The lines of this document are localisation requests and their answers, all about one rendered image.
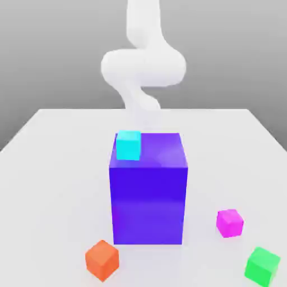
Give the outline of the small green cube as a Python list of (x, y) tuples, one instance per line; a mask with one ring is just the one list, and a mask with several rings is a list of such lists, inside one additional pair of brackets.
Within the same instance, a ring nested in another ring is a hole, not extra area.
[(256, 247), (247, 260), (244, 275), (261, 287), (269, 287), (276, 275), (281, 257)]

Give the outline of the small magenta cube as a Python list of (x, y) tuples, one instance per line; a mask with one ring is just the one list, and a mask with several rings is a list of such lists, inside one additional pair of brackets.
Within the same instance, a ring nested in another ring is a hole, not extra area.
[(242, 234), (244, 220), (236, 209), (217, 212), (216, 227), (223, 238), (237, 237)]

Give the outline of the small orange cube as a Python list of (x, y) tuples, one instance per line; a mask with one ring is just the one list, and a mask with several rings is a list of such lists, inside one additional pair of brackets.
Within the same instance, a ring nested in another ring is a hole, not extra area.
[(119, 268), (119, 250), (100, 240), (85, 253), (87, 270), (104, 282)]

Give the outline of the small cyan cube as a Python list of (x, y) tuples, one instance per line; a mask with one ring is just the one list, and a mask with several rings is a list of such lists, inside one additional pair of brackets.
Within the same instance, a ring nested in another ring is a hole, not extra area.
[(141, 155), (141, 132), (121, 130), (116, 138), (118, 160), (139, 161)]

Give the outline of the large purple box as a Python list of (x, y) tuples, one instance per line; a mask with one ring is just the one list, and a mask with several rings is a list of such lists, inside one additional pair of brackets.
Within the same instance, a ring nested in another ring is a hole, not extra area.
[(182, 244), (188, 164), (178, 133), (142, 134), (139, 161), (109, 163), (114, 244)]

